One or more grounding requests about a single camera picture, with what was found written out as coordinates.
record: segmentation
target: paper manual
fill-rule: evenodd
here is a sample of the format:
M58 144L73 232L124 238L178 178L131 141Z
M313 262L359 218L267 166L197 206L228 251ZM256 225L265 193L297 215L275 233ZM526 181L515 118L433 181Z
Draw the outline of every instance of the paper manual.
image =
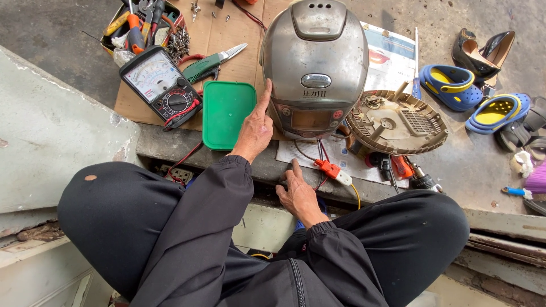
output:
M415 76L415 41L399 34L388 32L376 26L360 22L364 28L368 41L370 67L364 91L370 90L397 90L404 81L409 81L404 90L411 93ZM390 185L383 181L377 168L369 168L363 160L345 149L345 140L330 137L322 143L330 162L337 164L343 171L352 177ZM317 144L300 141L298 147L310 157L319 157ZM275 159L290 163L297 158L300 165L316 168L313 162L301 155L292 141L279 141ZM399 187L408 188L407 180L397 180Z

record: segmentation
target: hand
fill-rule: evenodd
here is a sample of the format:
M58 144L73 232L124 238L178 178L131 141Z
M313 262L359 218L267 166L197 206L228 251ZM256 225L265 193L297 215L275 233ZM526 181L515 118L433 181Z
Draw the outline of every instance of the hand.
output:
M265 90L260 101L242 123L237 143L233 146L233 150L227 154L228 156L238 155L252 164L252 161L268 146L273 136L273 120L265 114L265 111L268 108L272 88L273 84L268 78L265 81Z
M287 181L288 192L281 185L275 186L281 204L303 223L305 229L329 221L318 206L317 194L305 182L298 159L292 160L292 168L294 170L287 170L281 178Z

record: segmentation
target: green plastic lid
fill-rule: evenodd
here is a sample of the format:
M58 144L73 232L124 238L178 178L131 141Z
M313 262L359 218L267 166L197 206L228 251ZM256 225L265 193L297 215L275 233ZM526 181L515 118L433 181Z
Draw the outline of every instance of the green plastic lid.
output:
M208 81L203 86L203 143L231 150L245 117L256 105L256 89L244 82Z

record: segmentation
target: black pants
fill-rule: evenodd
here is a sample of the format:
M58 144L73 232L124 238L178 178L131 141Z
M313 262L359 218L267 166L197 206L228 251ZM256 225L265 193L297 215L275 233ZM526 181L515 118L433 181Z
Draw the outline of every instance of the black pants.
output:
M88 175L96 179L85 180ZM133 164L102 163L74 175L59 202L58 217L97 272L131 300L183 193L181 185ZM426 190L387 198L334 223L360 239L391 307L405 306L425 290L462 250L469 234L457 203ZM305 240L304 229L295 232L278 255L305 260ZM233 243L227 254L222 297L244 288L269 264L243 254Z

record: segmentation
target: analog multimeter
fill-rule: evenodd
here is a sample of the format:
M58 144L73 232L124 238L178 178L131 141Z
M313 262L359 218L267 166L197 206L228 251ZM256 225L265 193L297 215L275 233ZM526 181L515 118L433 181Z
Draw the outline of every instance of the analog multimeter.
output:
M203 108L203 99L169 58L154 45L120 68L121 79L172 129Z

